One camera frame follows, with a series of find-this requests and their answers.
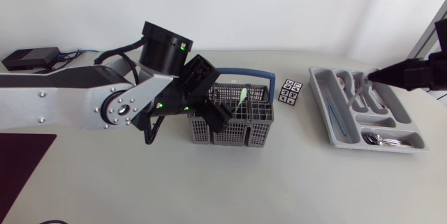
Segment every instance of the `table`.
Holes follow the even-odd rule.
[[[195,53],[216,67],[275,73],[275,97],[286,78],[304,83],[294,107],[275,100],[274,123],[262,149],[195,145],[185,115],[166,117],[150,146],[136,128],[4,130],[58,135],[4,223],[445,222],[447,109],[433,97],[420,89],[395,89],[430,148],[428,154],[337,149],[329,143],[308,69],[371,66],[314,52],[203,51],[190,56]],[[138,52],[131,56],[137,59]],[[86,55],[71,65],[92,59]]]

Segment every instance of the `white wall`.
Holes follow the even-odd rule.
[[[315,50],[403,59],[444,0],[0,0],[0,58],[24,47],[108,50],[144,21],[197,50]]]

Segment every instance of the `gray cutlery organizer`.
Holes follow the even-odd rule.
[[[360,98],[356,98],[352,106],[348,107],[349,99],[356,94],[355,79],[361,79],[363,72],[329,68],[310,68],[309,72],[312,91],[328,130],[330,143],[335,147],[402,153],[428,151],[414,121],[388,85],[374,83],[360,93],[366,106]],[[344,80],[344,89],[337,77]],[[368,144],[362,137],[365,133],[408,140],[413,148]]]

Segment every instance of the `dishwasher cutlery basket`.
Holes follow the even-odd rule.
[[[215,83],[208,91],[210,100],[216,104],[236,107],[240,93],[247,89],[247,97],[234,111],[227,129],[214,133],[198,113],[188,114],[193,142],[196,144],[214,143],[218,145],[263,147],[270,125],[273,122],[274,73],[244,68],[217,68],[221,74],[250,75],[270,80],[270,88],[255,84]]]

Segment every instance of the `robotic arm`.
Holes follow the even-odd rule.
[[[432,53],[428,60],[407,59],[367,77],[369,81],[393,85],[407,90],[429,87],[447,90],[447,19],[436,22],[441,51]]]
[[[227,127],[233,108],[216,106],[208,89],[220,75],[202,56],[184,65],[193,42],[149,22],[137,43],[104,52],[94,66],[47,75],[1,74],[0,128],[61,124],[97,130],[129,127],[155,138],[164,116],[198,112],[214,132]],[[143,46],[139,75],[125,52]],[[108,57],[119,61],[102,66]],[[123,76],[133,71],[135,83]],[[151,126],[150,117],[159,117]]]

